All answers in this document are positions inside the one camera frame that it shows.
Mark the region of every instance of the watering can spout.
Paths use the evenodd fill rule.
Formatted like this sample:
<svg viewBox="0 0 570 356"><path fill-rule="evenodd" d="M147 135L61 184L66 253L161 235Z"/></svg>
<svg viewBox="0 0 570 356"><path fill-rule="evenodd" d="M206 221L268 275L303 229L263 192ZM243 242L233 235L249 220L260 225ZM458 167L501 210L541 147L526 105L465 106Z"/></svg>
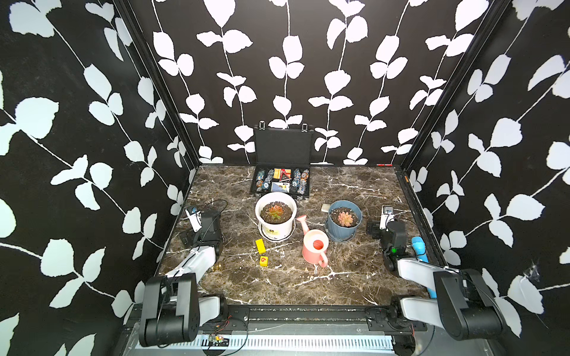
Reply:
<svg viewBox="0 0 570 356"><path fill-rule="evenodd" d="M306 235L309 232L309 227L307 226L307 216L303 215L297 218L297 221L301 223L301 226L303 226L303 235Z"/></svg>

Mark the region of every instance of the wall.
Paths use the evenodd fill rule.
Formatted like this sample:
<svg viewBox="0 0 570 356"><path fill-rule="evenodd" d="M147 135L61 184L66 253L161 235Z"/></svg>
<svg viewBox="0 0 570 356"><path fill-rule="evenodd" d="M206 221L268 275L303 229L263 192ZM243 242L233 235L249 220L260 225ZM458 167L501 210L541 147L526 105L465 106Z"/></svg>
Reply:
<svg viewBox="0 0 570 356"><path fill-rule="evenodd" d="M0 355L109 355L189 187L115 15L0 4Z"/></svg>
<svg viewBox="0 0 570 356"><path fill-rule="evenodd" d="M131 6L203 163L254 163L265 120L314 128L313 163L374 165L408 152L489 1Z"/></svg>
<svg viewBox="0 0 570 356"><path fill-rule="evenodd" d="M570 346L570 1L514 1L409 169L447 262L475 268L509 355Z"/></svg>

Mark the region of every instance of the vent grille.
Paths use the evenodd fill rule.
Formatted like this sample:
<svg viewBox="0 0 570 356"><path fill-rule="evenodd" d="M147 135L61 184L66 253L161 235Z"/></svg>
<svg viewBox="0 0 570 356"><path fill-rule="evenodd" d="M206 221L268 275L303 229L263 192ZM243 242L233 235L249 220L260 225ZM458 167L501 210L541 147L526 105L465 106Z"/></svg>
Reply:
<svg viewBox="0 0 570 356"><path fill-rule="evenodd" d="M228 347L212 346L210 350L237 350L245 335L222 335L230 339ZM208 335L198 335L192 342L173 343L166 349L201 350L208 348ZM147 349L158 349L156 346ZM334 351L393 354L392 337L385 335L250 335L242 350Z"/></svg>

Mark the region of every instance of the blue object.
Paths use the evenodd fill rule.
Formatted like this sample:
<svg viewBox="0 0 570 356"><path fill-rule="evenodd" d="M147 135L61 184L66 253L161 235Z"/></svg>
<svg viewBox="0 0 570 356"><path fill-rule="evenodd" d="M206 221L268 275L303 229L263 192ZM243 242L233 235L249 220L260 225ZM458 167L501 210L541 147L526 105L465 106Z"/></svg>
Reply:
<svg viewBox="0 0 570 356"><path fill-rule="evenodd" d="M358 224L356 224L356 226L354 227L338 226L332 221L331 211L333 211L336 208L343 208L343 207L352 209L352 211L355 212L356 216L358 217ZM356 204L354 204L353 202L349 202L348 200L337 200L331 204L331 207L328 210L328 216L327 216L327 221L324 224L324 230L327 233L328 237L330 237L332 240L337 242L344 242L353 238L353 236L356 233L356 228L360 225L361 222L362 222L362 212L356 206Z"/></svg>
<svg viewBox="0 0 570 356"><path fill-rule="evenodd" d="M416 236L412 238L412 248L416 252L416 258L418 260L428 262L428 257L426 256L426 244L421 237ZM431 299L437 299L437 294L434 290L428 288L427 292Z"/></svg>

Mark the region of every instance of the watering can handle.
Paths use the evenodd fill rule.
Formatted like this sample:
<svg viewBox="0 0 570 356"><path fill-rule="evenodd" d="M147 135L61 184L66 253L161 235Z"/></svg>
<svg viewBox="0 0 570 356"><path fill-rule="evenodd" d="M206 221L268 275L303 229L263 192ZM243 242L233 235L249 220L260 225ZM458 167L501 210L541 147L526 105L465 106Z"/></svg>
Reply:
<svg viewBox="0 0 570 356"><path fill-rule="evenodd" d="M321 267L325 268L326 266L328 266L328 258L327 255L324 254L324 252L321 252L321 257L323 258L322 261L319 261L319 264Z"/></svg>

